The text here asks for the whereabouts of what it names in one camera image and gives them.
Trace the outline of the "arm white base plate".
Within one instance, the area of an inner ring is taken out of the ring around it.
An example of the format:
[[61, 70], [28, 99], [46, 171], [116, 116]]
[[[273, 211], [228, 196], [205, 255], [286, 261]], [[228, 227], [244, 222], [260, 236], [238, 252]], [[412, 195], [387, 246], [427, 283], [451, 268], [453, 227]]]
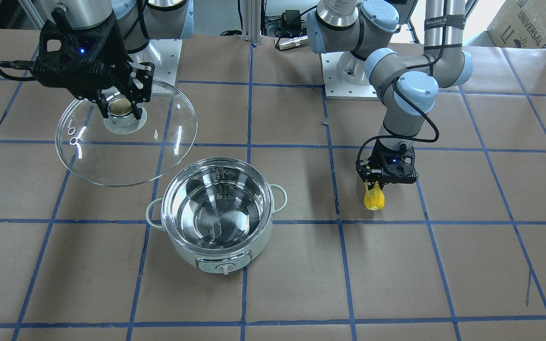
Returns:
[[182, 43], [179, 39], [150, 40], [147, 47], [130, 57], [136, 63], [154, 63], [154, 79], [175, 86]]
[[396, 52], [387, 47], [379, 48], [370, 54], [369, 61], [362, 61], [351, 52], [321, 54], [326, 98], [381, 101], [378, 90], [370, 83], [370, 75], [372, 71], [381, 72], [377, 64], [389, 54]]

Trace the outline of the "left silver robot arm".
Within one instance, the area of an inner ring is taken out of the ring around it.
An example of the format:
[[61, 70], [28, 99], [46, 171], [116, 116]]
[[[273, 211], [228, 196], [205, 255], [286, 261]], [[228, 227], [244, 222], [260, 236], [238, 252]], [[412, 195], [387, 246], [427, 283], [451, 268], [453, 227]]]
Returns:
[[412, 184], [418, 179], [414, 143], [438, 90], [459, 86], [473, 73], [463, 51], [465, 2], [428, 0], [423, 53], [400, 56], [388, 47], [399, 13], [384, 0], [321, 0], [306, 15], [313, 52], [343, 52], [364, 67], [358, 78], [375, 89], [386, 114], [371, 156], [356, 158], [356, 171], [371, 190], [378, 184]]

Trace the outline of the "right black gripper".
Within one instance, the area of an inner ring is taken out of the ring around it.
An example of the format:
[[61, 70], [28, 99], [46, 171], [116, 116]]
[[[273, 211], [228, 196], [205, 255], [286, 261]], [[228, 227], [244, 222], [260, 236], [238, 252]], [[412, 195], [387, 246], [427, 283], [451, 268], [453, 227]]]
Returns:
[[102, 118], [108, 119], [109, 103], [100, 91], [116, 87], [130, 101], [135, 119], [150, 101], [154, 63], [131, 63], [119, 25], [107, 19], [93, 28], [63, 32], [46, 21], [39, 50], [30, 73], [46, 87], [67, 89], [76, 99], [94, 100]]

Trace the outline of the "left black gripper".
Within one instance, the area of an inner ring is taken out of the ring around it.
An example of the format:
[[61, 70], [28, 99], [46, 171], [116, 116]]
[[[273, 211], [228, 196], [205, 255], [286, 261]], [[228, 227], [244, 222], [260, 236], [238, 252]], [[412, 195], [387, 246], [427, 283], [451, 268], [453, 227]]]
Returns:
[[382, 192], [385, 184], [412, 184], [418, 181], [415, 168], [414, 147], [401, 142], [398, 151], [387, 148], [381, 142], [375, 143], [368, 160], [356, 160], [356, 171], [367, 186], [375, 185], [375, 191]]

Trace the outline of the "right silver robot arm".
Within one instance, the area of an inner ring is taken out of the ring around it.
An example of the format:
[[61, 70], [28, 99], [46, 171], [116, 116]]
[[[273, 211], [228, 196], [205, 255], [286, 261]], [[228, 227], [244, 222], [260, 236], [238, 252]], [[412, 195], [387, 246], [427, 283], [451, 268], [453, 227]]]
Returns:
[[154, 40], [193, 35], [191, 0], [45, 0], [50, 11], [32, 76], [97, 104], [109, 117], [104, 90], [114, 87], [141, 119], [160, 61], [147, 55]]

